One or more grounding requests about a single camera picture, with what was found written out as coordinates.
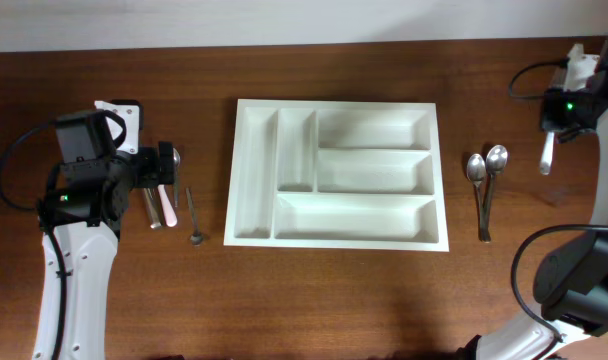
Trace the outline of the steel fork angled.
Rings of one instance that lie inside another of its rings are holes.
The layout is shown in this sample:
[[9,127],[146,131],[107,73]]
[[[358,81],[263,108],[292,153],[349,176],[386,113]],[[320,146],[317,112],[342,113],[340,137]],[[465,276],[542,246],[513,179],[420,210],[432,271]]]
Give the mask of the steel fork angled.
[[547,176],[551,172],[552,162],[553,162],[553,154],[554,154],[554,145],[555,145],[556,135],[554,132],[547,132],[546,138],[542,150],[542,154],[539,162],[539,171],[542,175]]

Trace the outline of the steel tablespoon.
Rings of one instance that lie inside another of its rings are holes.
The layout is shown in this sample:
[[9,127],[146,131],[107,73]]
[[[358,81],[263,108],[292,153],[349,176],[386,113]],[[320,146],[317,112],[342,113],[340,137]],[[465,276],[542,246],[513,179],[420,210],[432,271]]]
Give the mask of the steel tablespoon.
[[488,174],[487,189],[485,192],[482,212],[482,225],[480,229],[481,241],[484,243],[491,242],[489,232],[489,220],[493,194],[495,191],[496,178],[501,174],[508,162],[508,150],[503,145],[493,146],[486,156],[486,170]]
[[486,177],[485,161],[480,154],[472,154],[466,165],[466,177],[474,188],[478,211],[478,235],[483,243],[490,243],[491,237],[485,223],[481,185]]

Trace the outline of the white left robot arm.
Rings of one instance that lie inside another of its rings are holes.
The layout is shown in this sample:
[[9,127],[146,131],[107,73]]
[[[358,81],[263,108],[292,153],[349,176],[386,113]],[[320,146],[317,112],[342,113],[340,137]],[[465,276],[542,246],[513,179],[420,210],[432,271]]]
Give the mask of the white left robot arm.
[[36,206],[45,277],[35,359],[102,359],[107,292],[129,194],[171,185],[173,146],[142,147],[135,103],[99,101],[56,119],[62,154]]

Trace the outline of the pink plastic knife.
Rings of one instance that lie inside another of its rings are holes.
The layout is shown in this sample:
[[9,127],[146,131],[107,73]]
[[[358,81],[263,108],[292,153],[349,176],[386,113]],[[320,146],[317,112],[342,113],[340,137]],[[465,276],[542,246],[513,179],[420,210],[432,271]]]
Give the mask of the pink plastic knife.
[[157,186],[160,203],[162,206],[163,216],[167,227],[175,227],[178,224],[177,215],[166,192],[165,186],[159,184]]

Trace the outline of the steel tongs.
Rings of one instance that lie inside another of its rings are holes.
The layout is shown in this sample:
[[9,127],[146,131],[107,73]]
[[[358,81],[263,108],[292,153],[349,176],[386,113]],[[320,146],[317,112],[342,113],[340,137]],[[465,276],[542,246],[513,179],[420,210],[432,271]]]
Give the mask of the steel tongs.
[[159,213],[157,211],[155,198],[153,196],[153,192],[150,188],[143,188],[142,193],[144,196],[145,209],[147,212],[147,216],[150,221],[151,229],[159,229],[162,227],[162,222],[159,218]]

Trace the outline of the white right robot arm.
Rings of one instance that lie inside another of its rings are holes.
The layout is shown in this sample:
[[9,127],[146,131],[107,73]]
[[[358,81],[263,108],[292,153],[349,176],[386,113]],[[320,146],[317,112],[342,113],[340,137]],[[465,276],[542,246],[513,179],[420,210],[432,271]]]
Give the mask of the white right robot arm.
[[[503,328],[472,338],[456,351],[458,359],[553,359],[571,343],[608,333],[608,37],[597,55],[576,44],[549,64],[554,77],[535,97],[541,103],[539,127],[546,135],[539,170],[549,174],[555,144],[596,135],[599,171],[591,219],[547,227],[522,242],[510,271],[520,313]],[[533,311],[519,291],[519,262],[535,240],[564,231],[579,235],[541,261],[533,285],[540,307]]]

